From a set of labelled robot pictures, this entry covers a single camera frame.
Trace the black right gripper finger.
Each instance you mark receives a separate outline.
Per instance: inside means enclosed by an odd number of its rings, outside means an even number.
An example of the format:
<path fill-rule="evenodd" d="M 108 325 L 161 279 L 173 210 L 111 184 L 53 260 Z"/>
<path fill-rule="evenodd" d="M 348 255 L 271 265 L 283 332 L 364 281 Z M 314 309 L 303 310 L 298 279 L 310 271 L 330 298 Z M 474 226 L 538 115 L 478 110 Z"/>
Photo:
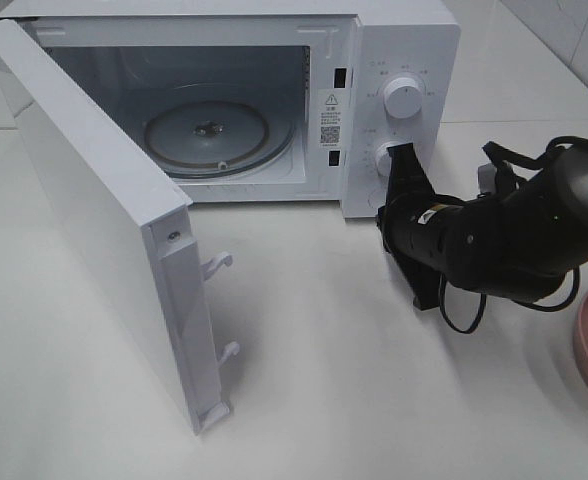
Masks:
<path fill-rule="evenodd" d="M 430 247 L 402 252 L 386 248 L 413 292 L 413 305 L 418 310 L 430 310 L 440 305 L 439 287 L 442 271 L 439 269 L 439 254 Z"/>
<path fill-rule="evenodd" d="M 387 148 L 391 160 L 386 193 L 386 204 L 391 205 L 401 197 L 433 197 L 436 195 L 423 170 L 413 143 Z"/>

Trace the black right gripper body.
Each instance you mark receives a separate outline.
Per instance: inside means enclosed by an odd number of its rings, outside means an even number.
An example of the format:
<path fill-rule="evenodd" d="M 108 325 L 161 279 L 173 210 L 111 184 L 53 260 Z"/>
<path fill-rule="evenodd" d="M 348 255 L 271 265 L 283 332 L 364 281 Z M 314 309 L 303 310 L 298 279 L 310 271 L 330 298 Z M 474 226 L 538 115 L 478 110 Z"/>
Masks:
<path fill-rule="evenodd" d="M 384 250 L 401 269 L 444 272 L 444 237 L 453 213 L 453 197 L 406 197 L 381 206 L 376 220 Z"/>

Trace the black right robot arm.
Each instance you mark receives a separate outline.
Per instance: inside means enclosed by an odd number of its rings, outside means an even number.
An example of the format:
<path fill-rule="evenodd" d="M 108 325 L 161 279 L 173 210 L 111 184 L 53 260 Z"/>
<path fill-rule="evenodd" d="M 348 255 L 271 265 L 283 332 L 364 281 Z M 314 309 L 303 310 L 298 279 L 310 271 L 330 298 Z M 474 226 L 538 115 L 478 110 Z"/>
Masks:
<path fill-rule="evenodd" d="M 473 200 L 435 192 L 412 144 L 391 146 L 377 225 L 420 310 L 440 304 L 441 282 L 535 303 L 588 261 L 588 139 L 552 139 L 536 159 L 494 142 L 493 193 Z"/>

